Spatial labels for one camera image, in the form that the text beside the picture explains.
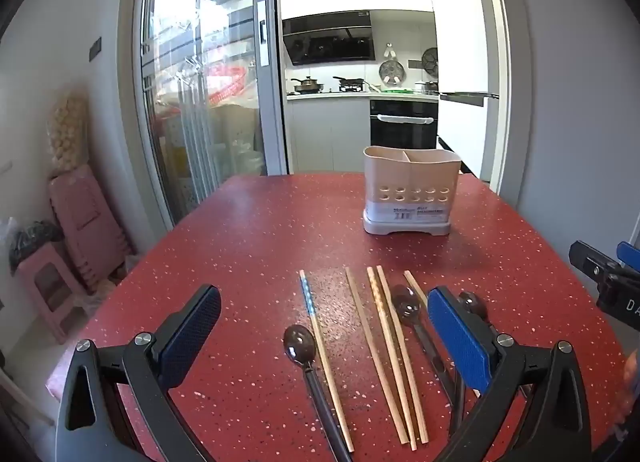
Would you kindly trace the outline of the person's right hand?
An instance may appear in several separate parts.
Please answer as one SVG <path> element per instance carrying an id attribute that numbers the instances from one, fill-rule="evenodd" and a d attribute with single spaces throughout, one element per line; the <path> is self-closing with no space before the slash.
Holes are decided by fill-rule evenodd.
<path id="1" fill-rule="evenodd" d="M 638 380 L 638 350 L 631 352 L 625 362 L 624 383 L 628 388 L 634 387 Z"/>

